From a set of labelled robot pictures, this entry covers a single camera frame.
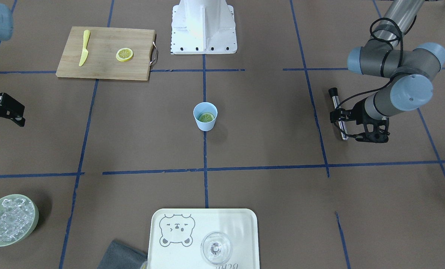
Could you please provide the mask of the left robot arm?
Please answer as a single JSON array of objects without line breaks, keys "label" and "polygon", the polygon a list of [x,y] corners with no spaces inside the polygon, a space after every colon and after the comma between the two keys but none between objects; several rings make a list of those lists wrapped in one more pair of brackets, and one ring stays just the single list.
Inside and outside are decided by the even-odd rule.
[{"label": "left robot arm", "polygon": [[352,109],[344,109],[338,90],[328,90],[334,110],[330,122],[342,140],[386,143],[389,119],[419,109],[433,97],[433,80],[445,63],[445,48],[424,43],[412,51],[404,49],[403,39],[412,29],[422,0],[395,0],[385,15],[370,25],[371,37],[348,56],[348,70],[361,75],[388,78],[387,84],[366,91],[368,97]]}]

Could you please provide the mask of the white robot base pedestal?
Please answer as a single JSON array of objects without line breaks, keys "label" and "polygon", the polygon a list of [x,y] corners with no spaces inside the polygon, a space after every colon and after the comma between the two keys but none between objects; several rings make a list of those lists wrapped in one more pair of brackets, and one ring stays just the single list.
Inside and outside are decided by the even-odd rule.
[{"label": "white robot base pedestal", "polygon": [[238,50],[234,8],[225,0],[181,0],[172,8],[170,53],[222,55]]}]

